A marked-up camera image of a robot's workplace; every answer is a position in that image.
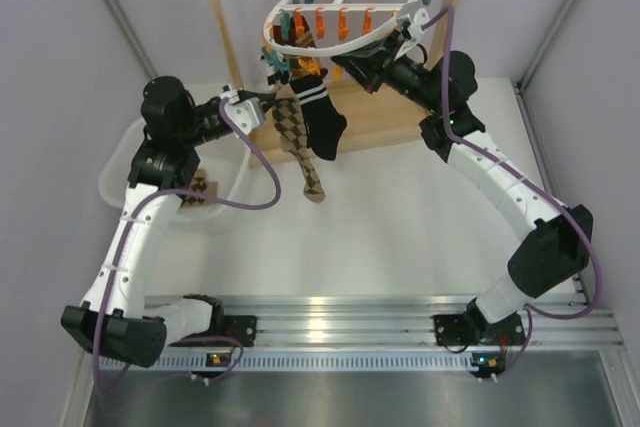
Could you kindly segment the brown argyle sock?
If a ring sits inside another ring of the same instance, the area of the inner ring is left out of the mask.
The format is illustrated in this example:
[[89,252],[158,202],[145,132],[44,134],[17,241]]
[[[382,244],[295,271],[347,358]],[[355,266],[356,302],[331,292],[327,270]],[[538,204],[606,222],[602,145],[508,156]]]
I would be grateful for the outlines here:
[[281,149],[294,158],[301,170],[303,195],[313,203],[323,202],[326,195],[307,147],[308,133],[301,107],[289,86],[277,91],[272,118],[280,136]]
[[[190,181],[188,190],[207,197],[216,197],[218,194],[218,182],[212,180],[203,168],[196,170],[192,180]],[[182,195],[182,208],[201,207],[212,205],[213,202],[206,199],[189,197]]]

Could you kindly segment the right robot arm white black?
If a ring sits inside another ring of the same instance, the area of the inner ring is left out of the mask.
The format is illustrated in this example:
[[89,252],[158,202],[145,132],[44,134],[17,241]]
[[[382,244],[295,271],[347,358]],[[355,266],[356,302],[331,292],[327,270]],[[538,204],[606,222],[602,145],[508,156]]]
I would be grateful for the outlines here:
[[469,108],[478,85],[467,54],[451,51],[426,69],[402,54],[401,41],[394,32],[332,60],[366,92],[386,85],[424,108],[426,146],[475,185],[520,240],[506,274],[462,316],[473,340],[490,343],[502,333],[503,321],[595,261],[593,216],[582,205],[568,208],[548,195],[500,151]]

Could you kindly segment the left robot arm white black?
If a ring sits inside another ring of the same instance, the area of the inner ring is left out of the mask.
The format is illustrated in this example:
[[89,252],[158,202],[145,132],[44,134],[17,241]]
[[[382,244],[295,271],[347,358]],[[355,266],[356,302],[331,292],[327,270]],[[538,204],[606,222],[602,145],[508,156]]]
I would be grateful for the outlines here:
[[192,294],[147,309],[147,282],[183,200],[200,196],[189,188],[200,164],[197,147],[235,134],[252,148],[249,134],[264,124],[275,102],[273,93],[226,86],[196,104],[173,76],[157,77],[144,87],[143,140],[131,161],[114,238],[80,304],[65,307],[61,316],[64,330],[93,361],[150,367],[167,346],[223,338],[226,321],[218,299]]

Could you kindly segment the wooden hanger stand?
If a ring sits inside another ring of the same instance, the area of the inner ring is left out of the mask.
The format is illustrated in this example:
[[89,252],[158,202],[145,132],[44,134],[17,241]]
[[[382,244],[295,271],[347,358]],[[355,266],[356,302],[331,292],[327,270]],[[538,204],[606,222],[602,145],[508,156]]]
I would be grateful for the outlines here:
[[[443,5],[457,5],[459,0],[442,0]],[[344,39],[340,43],[326,48],[305,48],[307,59],[329,58],[333,53],[344,53],[350,48],[362,47],[366,42],[377,40],[390,32],[399,17],[402,6],[399,3],[348,3],[346,0],[281,0],[269,13],[263,26],[265,30],[273,28],[272,20],[284,12],[293,15],[311,13],[316,19],[315,39],[326,34],[327,24],[324,13],[333,12],[338,19],[338,31],[347,36],[349,14],[361,14],[369,22],[374,13],[387,13],[389,19],[376,28],[367,27],[363,33],[352,40]],[[347,117],[346,138],[339,149],[342,152],[364,150],[413,141],[418,137],[417,121],[419,109],[401,99],[385,87],[380,97],[371,97],[357,87],[355,81],[348,80],[344,72],[337,71],[335,79],[328,86],[331,98],[335,100],[341,113]]]

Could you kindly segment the brown sock clipped on hanger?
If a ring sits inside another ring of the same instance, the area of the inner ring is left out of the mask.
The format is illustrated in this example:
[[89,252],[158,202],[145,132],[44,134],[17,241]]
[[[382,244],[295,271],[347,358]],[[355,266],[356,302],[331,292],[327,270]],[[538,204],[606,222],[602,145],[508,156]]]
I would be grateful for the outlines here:
[[[286,44],[294,47],[315,48],[315,39],[306,20],[303,21],[303,25],[304,32],[301,36],[298,36],[296,34],[295,22],[291,20],[287,39],[284,39],[282,36],[281,27],[275,26],[272,31],[274,40],[279,44]],[[291,68],[291,79],[302,78],[310,74],[308,70],[299,65],[300,57],[284,55],[283,58],[289,63]],[[318,74],[321,77],[326,75],[327,71],[321,65],[319,60],[312,61],[310,58],[304,57],[303,62],[313,69],[313,74]]]

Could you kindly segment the black white striped sock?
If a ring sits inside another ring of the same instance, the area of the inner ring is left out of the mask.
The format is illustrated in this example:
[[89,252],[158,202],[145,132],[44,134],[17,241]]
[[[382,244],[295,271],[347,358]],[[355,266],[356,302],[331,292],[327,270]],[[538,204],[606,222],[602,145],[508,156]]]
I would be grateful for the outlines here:
[[259,59],[258,86],[269,94],[276,94],[282,88],[280,73],[263,57]]

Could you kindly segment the black sock white stripes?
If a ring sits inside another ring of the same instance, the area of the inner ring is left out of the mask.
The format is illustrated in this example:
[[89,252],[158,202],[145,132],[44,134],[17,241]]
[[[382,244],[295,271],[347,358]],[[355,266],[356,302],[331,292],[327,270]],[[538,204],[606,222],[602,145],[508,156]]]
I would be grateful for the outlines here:
[[346,117],[334,107],[320,76],[306,75],[290,82],[307,129],[307,147],[320,159],[334,161],[346,130]]

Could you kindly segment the white plastic tub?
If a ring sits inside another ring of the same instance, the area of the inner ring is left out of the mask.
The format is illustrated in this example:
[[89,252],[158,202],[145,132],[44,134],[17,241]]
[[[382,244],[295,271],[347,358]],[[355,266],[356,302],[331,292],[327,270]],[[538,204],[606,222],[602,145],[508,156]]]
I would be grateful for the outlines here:
[[[124,133],[111,158],[100,173],[98,191],[108,205],[122,208],[130,164],[143,140],[144,121],[139,118]],[[234,136],[207,143],[196,149],[199,168],[218,182],[216,197],[245,203],[248,191],[250,150]],[[213,203],[209,206],[182,208],[171,227],[182,231],[214,235],[232,227],[239,211]]]

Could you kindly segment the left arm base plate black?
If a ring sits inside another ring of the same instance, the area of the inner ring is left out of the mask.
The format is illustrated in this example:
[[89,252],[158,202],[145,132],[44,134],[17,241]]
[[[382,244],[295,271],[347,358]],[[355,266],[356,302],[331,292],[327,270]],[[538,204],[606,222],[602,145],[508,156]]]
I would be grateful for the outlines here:
[[172,344],[172,347],[222,347],[230,345],[226,340],[214,337],[232,338],[243,347],[252,347],[257,334],[258,318],[253,315],[227,315],[214,318],[210,327],[201,333],[187,336]]

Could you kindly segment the aluminium mounting rail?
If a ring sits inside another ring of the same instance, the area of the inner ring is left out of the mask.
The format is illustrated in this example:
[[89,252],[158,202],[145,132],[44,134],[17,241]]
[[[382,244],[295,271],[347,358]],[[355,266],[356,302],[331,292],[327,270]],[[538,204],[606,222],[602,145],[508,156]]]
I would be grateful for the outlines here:
[[548,316],[518,313],[526,337],[521,346],[462,347],[436,344],[433,317],[460,314],[461,296],[228,297],[227,315],[258,318],[252,347],[169,348],[156,371],[222,372],[234,359],[239,372],[464,372],[491,377],[526,353],[620,350],[614,315],[596,309],[582,317],[579,294],[550,294]]

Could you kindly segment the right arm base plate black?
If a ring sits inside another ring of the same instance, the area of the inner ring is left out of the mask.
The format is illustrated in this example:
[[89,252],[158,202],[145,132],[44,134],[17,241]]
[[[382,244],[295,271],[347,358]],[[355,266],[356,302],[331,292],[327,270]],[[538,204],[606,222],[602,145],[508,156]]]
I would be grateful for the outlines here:
[[513,314],[495,324],[476,324],[466,314],[433,317],[436,344],[449,350],[480,346],[521,346],[526,332],[521,317]]

